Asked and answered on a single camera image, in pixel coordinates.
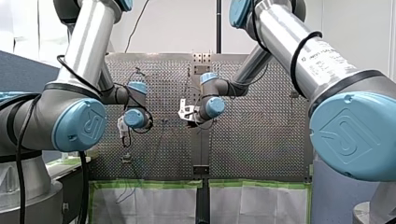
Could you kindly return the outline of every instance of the metal pegboard wall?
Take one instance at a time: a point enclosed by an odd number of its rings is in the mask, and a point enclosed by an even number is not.
[[[226,56],[217,55],[212,69],[220,77],[231,78],[245,57],[234,55],[230,60]],[[224,98],[226,112],[210,138],[211,178],[306,180],[306,102],[302,97],[290,98],[293,90],[282,66],[273,62],[247,96]]]
[[[180,98],[189,98],[190,94],[191,60],[187,59],[146,54],[106,57],[115,82],[126,83],[136,67],[146,74],[145,78],[135,75],[132,80],[147,82],[147,108],[154,118],[154,127],[149,133],[132,133],[132,145],[123,148],[117,128],[123,106],[108,105],[106,133],[97,145],[99,157],[90,167],[92,179],[192,179],[191,132],[177,115]],[[120,158],[127,152],[132,155],[132,162],[121,163]]]

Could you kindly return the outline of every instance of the white fabric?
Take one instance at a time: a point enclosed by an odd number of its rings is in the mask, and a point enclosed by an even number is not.
[[[90,223],[195,224],[195,205],[196,189],[96,189]]]
[[[9,53],[14,51],[14,29],[9,0],[0,0],[0,50]]]
[[[210,190],[216,224],[306,224],[308,190],[229,187]]]

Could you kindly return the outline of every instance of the silver arm segment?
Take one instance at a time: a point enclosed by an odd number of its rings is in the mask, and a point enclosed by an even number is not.
[[[260,46],[247,56],[238,72],[233,76],[235,85],[247,85],[264,69],[264,67],[273,59],[271,53],[265,51]]]

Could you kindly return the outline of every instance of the white wall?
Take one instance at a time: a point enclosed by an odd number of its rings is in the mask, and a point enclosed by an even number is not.
[[[256,43],[228,22],[231,1],[222,0],[222,52],[250,53]],[[124,51],[145,2],[135,0],[133,10],[115,25],[111,36],[115,51]],[[306,23],[320,30],[321,1],[306,0],[306,4]],[[215,52],[216,0],[150,0],[128,51]]]
[[[146,0],[135,0],[113,28],[115,51],[124,51]],[[129,52],[209,52],[216,49],[216,1],[150,0],[132,37]]]
[[[395,0],[323,0],[324,38],[360,69],[394,74]]]

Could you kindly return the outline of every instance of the wire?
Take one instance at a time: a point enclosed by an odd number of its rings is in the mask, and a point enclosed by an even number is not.
[[[250,83],[239,83],[239,82],[235,82],[235,81],[234,81],[233,83],[235,83],[235,84],[238,85],[238,86],[250,86],[250,85],[252,85],[252,84],[254,84],[254,83],[260,81],[260,80],[265,76],[265,73],[267,72],[267,70],[268,70],[268,64],[265,65],[264,72],[263,72],[262,75],[261,75],[259,78],[257,78],[256,80],[251,81]]]
[[[67,63],[63,60],[64,59],[64,55],[58,55],[56,57],[56,59],[58,60],[58,62],[67,69],[67,71],[69,71],[69,73],[71,73],[78,81],[80,81],[82,84],[88,86],[89,88],[93,89],[94,91],[96,91],[96,93],[100,96],[103,96],[102,92],[99,91],[96,87],[94,87],[90,82],[88,82],[87,80],[85,80],[84,78],[82,78],[81,76],[77,75],[75,71],[73,71],[72,68],[69,67],[69,65],[67,65]]]
[[[130,147],[132,145],[132,136],[131,136],[131,128],[128,127],[128,138],[129,138],[129,145],[125,144],[125,136],[121,138],[122,146],[123,147]]]
[[[393,219],[389,220],[385,224],[396,224],[396,217],[394,217]]]
[[[297,49],[294,51],[293,56],[291,57],[291,64],[290,64],[290,78],[291,78],[291,83],[294,86],[294,89],[297,90],[297,92],[303,96],[304,98],[305,95],[303,94],[303,92],[301,91],[298,83],[297,83],[297,77],[296,77],[296,66],[297,66],[297,59],[298,56],[300,55],[301,50],[303,49],[303,47],[305,46],[306,42],[308,42],[308,40],[314,38],[314,37],[323,37],[322,33],[320,31],[315,31],[312,32],[311,34],[309,34],[306,38],[304,38],[297,46]]]
[[[146,1],[145,5],[143,6],[142,11],[140,12],[139,17],[137,18],[136,24],[134,25],[134,29],[132,30],[131,34],[129,35],[128,45],[126,46],[124,53],[126,53],[128,51],[129,45],[131,44],[131,38],[134,35],[134,32],[136,32],[137,25],[139,24],[140,19],[142,18],[143,13],[145,12],[145,9],[146,9],[146,6],[148,5],[148,3],[149,3],[149,0]]]
[[[18,170],[18,179],[20,181],[20,196],[21,196],[20,224],[24,224],[25,215],[26,215],[26,188],[25,188],[25,183],[24,183],[22,161],[21,161],[22,142],[23,142],[23,137],[26,134],[26,130],[27,130],[27,126],[29,124],[30,118],[32,117],[33,110],[35,109],[35,105],[37,104],[40,97],[41,97],[41,94],[37,95],[37,97],[29,105],[29,108],[28,108],[28,111],[26,114],[26,118],[23,121],[20,135],[19,135],[18,142],[17,142],[16,163],[17,163],[17,170]]]
[[[85,224],[88,214],[88,201],[90,199],[90,186],[88,177],[88,165],[85,152],[80,151],[79,158],[81,159],[82,170],[82,198],[81,207],[79,208],[78,224]]]
[[[127,86],[122,85],[117,82],[115,82],[114,84],[122,86],[128,92],[129,99],[132,99],[139,107],[141,107],[142,109],[145,110],[146,113],[148,113],[148,120],[149,120],[148,128],[143,132],[138,132],[136,129],[132,129],[132,131],[134,131],[134,133],[139,133],[139,134],[148,133],[151,130],[151,128],[154,126],[154,118],[152,117],[152,114],[148,111],[148,109],[145,106],[143,106],[138,101],[136,101],[136,99],[134,98],[134,96],[132,95],[131,91],[129,90],[129,88]],[[128,102],[125,103],[124,110],[126,110],[128,103],[129,103],[129,100],[128,100]]]
[[[254,36],[256,37],[256,41],[259,44],[260,47],[262,47],[262,49],[266,50],[269,52],[268,48],[264,46],[264,44],[262,43],[259,33],[257,32],[257,26],[256,26],[256,19],[257,19],[257,15],[256,15],[256,10],[255,10],[255,0],[251,0],[251,16],[252,16],[252,23],[253,23],[253,32],[254,32]]]
[[[142,77],[145,77],[145,76],[146,76],[146,74],[140,72],[140,68],[139,68],[139,67],[135,67],[134,69],[135,69],[136,71],[132,72],[132,74],[131,74],[131,75],[129,76],[129,78],[128,78],[128,81],[125,83],[125,85],[128,85],[128,84],[129,84],[129,82],[131,81],[131,79],[132,79],[132,77],[133,77],[134,75],[141,75]]]

